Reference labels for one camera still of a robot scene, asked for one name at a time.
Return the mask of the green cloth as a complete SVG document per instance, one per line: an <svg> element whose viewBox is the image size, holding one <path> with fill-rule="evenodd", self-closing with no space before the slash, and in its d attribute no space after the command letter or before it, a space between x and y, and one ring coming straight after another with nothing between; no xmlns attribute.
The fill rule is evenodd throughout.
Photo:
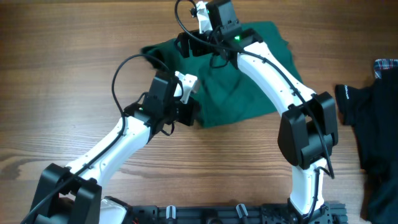
<svg viewBox="0 0 398 224"><path fill-rule="evenodd" d="M273 113L276 108L266 94L244 73L221 57L210 54L183 58L174 39L141 48L142 54L163 61L171 71L191 74L200 81L193 98L200 104L199 123L204 128L237 123Z"/></svg>

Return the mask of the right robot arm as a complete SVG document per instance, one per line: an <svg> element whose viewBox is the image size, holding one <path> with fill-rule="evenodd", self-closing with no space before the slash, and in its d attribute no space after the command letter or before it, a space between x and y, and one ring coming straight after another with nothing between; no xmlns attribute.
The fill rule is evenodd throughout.
<svg viewBox="0 0 398 224"><path fill-rule="evenodd" d="M323 213L323 176L334 178L331 152L338 143L333 97L315 93L298 81L272 54L254 29L231 34L182 32L174 42L185 58L218 54L247 75L280 115L279 149L292 165L293 189L288 206L300 223Z"/></svg>

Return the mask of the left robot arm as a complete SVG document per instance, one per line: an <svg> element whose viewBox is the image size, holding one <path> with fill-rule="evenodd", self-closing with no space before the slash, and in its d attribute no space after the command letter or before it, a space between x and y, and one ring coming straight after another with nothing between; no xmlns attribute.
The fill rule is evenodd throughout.
<svg viewBox="0 0 398 224"><path fill-rule="evenodd" d="M30 212L23 223L128 223L132 208L102 195L116 171L166 125L191 126L197 102L191 94L198 78L158 71L150 89L121 108L117 125L93 148L66 166L50 164L42 172Z"/></svg>

